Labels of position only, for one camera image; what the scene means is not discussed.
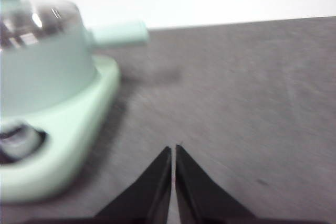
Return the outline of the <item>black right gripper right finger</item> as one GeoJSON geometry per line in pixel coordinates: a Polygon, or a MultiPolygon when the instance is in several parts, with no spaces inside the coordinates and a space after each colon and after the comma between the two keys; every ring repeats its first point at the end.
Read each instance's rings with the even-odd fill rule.
{"type": "Polygon", "coordinates": [[[176,146],[175,188],[181,223],[227,223],[254,214],[232,197],[181,146],[176,146]]]}

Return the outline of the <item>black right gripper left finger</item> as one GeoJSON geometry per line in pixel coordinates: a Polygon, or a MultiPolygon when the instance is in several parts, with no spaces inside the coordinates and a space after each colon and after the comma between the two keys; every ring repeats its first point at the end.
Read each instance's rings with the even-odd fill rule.
{"type": "Polygon", "coordinates": [[[95,217],[108,223],[167,223],[172,150],[165,147],[139,178],[95,217]]]}

